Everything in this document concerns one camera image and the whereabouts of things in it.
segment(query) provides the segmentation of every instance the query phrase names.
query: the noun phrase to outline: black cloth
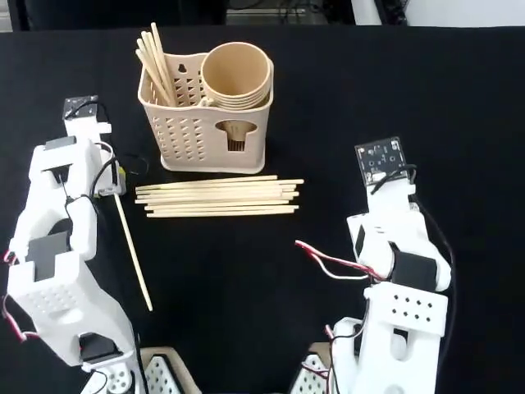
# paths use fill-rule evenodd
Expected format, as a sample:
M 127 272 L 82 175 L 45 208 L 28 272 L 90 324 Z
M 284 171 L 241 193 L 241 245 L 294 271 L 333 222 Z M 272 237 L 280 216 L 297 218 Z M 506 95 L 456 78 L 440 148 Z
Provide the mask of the black cloth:
M 106 231 L 90 266 L 111 269 L 111 281 L 98 278 L 118 295 L 142 346 L 174 346 L 205 392 L 287 390 L 308 345 L 326 339 L 324 324 L 364 311 L 364 283 L 326 277 L 294 240 L 352 257 L 345 219 L 367 209 L 354 146 L 398 135 L 407 160 L 418 165 L 418 196 L 458 260 L 458 319 L 438 392 L 521 387 L 524 29 L 210 27 L 161 34 L 169 53 L 205 52 L 232 40 L 267 51 L 275 102 L 262 173 L 305 184 L 300 210 L 280 217 L 151 220 L 133 193 L 125 196 L 152 313 L 114 204 L 103 201 Z M 25 204 L 34 146 L 65 135 L 67 97 L 99 94 L 118 151 L 149 159 L 150 173 L 131 182 L 216 176 L 162 170 L 136 97 L 138 36 L 0 35 L 5 246 Z M 0 357 L 0 392 L 79 392 L 87 378 L 39 341 L 16 343 L 5 323 Z

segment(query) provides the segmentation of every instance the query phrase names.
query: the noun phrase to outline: wooden chopstick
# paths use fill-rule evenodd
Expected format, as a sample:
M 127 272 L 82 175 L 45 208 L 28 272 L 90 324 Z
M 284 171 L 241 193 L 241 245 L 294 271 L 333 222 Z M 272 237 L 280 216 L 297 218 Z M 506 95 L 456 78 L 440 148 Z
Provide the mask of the wooden chopstick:
M 234 200 L 225 203 L 189 203 L 189 204 L 149 204 L 145 205 L 146 211 L 153 211 L 154 209 L 185 209 L 191 211 L 193 208 L 218 208 L 218 207 L 249 207 L 252 205 L 285 205 L 289 204 L 289 199 L 255 199 L 252 201 Z
M 205 218 L 220 216 L 253 216 L 253 215 L 278 215 L 293 213 L 295 208 L 269 208 L 259 211 L 226 211 L 226 212 L 166 212 L 166 213 L 147 213 L 148 218 Z
M 240 176 L 236 178 L 223 178 L 223 179 L 207 179 L 204 181 L 185 181 L 185 182 L 172 182 L 172 183 L 161 183 L 157 185 L 146 185 L 137 186 L 135 190 L 150 190 L 163 188 L 165 186 L 192 186 L 192 185 L 211 185 L 221 183 L 239 183 L 248 181 L 274 181 L 277 179 L 277 175 L 262 175 L 262 176 Z
M 164 84 L 164 90 L 167 92 L 168 96 L 170 96 L 172 107 L 175 107 L 175 93 L 173 92 L 173 88 L 171 86 L 171 79 L 167 76 L 167 70 L 165 70 L 164 66 L 162 65 L 161 55 L 159 54 L 158 48 L 153 41 L 152 34 L 146 33 L 146 39 L 148 40 L 149 47 L 152 50 L 152 55 L 157 66 L 158 74 L 160 75 L 162 83 Z
M 146 282 L 144 280 L 144 276 L 142 275 L 142 269 L 140 269 L 139 258 L 137 257 L 135 246 L 133 245 L 133 239 L 131 238 L 130 228 L 128 227 L 124 209 L 122 208 L 121 197 L 117 194 L 114 194 L 113 196 L 115 198 L 116 209 L 118 210 L 118 214 L 121 217 L 122 228 L 124 229 L 124 234 L 126 235 L 126 241 L 128 243 L 128 247 L 130 248 L 131 259 L 133 260 L 135 272 L 137 274 L 137 278 L 139 279 L 140 290 L 142 291 L 146 305 L 151 312 L 153 310 L 153 305 L 151 303 L 151 298 L 149 298 L 148 288 L 146 287 Z
M 157 75 L 157 72 L 155 71 L 154 65 L 152 65 L 150 61 L 148 60 L 147 54 L 144 54 L 140 49 L 136 49 L 135 54 L 137 55 L 139 60 L 142 62 L 142 65 L 148 72 L 149 77 L 152 79 L 153 83 L 155 84 L 155 89 L 162 96 L 162 99 L 164 100 L 164 102 L 169 105 L 170 97 L 167 95 L 166 91 L 162 87 L 162 82 L 160 81 L 160 78 Z
M 229 212 L 229 211 L 263 211 L 268 209 L 287 207 L 299 209 L 298 205 L 253 205 L 249 207 L 204 207 L 204 208 L 180 208 L 180 209 L 165 209 L 156 207 L 153 213 L 188 213 L 188 212 Z
M 275 186 L 250 186 L 250 187 L 208 187 L 203 189 L 156 189 L 137 191 L 137 198 L 142 199 L 148 196 L 168 196 L 168 195 L 209 195 L 224 193 L 249 194 L 262 191 L 295 191 L 297 185 Z
M 297 191 L 285 192 L 285 193 L 253 193 L 252 195 L 206 195 L 200 197 L 194 196 L 181 196 L 181 197 L 167 197 L 167 198 L 151 198 L 151 199 L 136 199 L 137 204 L 150 204 L 150 203 L 174 203 L 174 202 L 206 202 L 206 201 L 232 201 L 236 199 L 293 199 L 297 197 L 299 193 Z

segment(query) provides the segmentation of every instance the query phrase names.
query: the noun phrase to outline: paper cup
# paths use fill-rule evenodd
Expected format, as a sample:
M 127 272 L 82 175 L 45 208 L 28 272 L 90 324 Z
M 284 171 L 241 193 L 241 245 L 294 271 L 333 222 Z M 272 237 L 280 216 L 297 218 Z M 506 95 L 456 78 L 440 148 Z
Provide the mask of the paper cup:
M 203 60 L 204 92 L 225 105 L 263 99 L 272 84 L 272 67 L 266 53 L 248 43 L 227 43 L 214 48 Z

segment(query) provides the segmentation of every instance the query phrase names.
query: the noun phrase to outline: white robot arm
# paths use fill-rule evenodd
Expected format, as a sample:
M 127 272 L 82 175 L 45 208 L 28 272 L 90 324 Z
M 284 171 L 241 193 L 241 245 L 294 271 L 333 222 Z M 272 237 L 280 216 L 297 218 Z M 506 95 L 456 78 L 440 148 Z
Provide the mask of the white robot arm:
M 66 101 L 66 107 L 78 105 Z M 96 122 L 93 106 L 65 119 L 67 137 L 34 149 L 27 203 L 10 242 L 19 263 L 10 267 L 7 294 L 68 365 L 104 374 L 107 392 L 142 394 L 147 389 L 131 323 L 86 263 L 97 251 L 92 195 L 125 191 L 112 148 L 100 140 L 111 127 Z
M 343 318 L 333 330 L 326 328 L 329 391 L 432 394 L 448 307 L 438 292 L 449 287 L 451 269 L 429 241 L 418 205 L 409 200 L 415 198 L 415 166 L 406 164 L 399 139 L 360 145 L 356 153 L 369 212 L 347 223 L 357 263 L 372 270 L 374 281 L 364 291 L 363 321 Z

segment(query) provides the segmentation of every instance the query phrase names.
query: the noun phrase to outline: utensil holder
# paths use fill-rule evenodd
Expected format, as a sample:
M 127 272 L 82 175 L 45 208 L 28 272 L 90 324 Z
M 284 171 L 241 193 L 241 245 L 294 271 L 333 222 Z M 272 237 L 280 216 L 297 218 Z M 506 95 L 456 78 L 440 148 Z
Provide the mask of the utensil holder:
M 161 163 L 169 171 L 260 172 L 264 167 L 273 86 L 258 108 L 228 111 L 199 106 L 205 97 L 200 67 L 206 55 L 165 55 L 175 86 L 176 108 L 163 105 L 148 72 L 142 69 L 139 101 L 161 151 Z M 246 134 L 244 143 L 228 139 L 224 127 L 227 121 L 253 124 L 253 130 Z

